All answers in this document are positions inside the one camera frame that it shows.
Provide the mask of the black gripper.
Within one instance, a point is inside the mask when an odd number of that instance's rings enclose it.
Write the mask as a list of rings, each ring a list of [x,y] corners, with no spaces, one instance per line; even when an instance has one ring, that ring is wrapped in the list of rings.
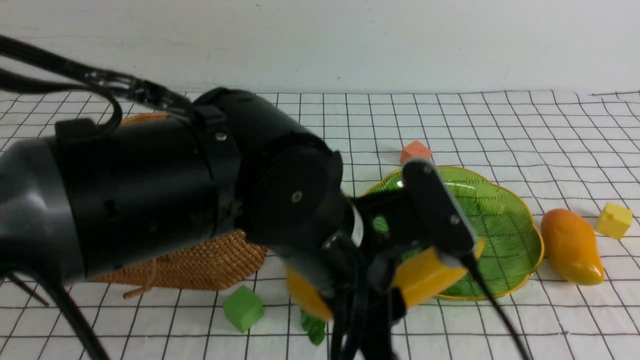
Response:
[[[350,233],[339,230],[325,248],[346,260],[338,281],[353,293],[350,315],[335,309],[330,338],[332,360],[395,360],[391,332],[409,312],[393,288],[405,255],[434,248],[448,267],[463,266],[478,278],[478,240],[435,166],[412,159],[401,169],[401,186],[351,199]]]

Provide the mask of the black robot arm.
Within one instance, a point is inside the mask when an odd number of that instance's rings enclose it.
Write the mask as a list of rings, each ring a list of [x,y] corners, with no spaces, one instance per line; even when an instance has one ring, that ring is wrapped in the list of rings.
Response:
[[[401,271],[474,269],[477,238],[434,165],[349,197],[339,151],[267,100],[214,89],[167,119],[58,121],[1,157],[1,276],[39,282],[92,360],[108,354],[66,285],[235,230],[302,276],[333,316],[332,360],[394,360]]]

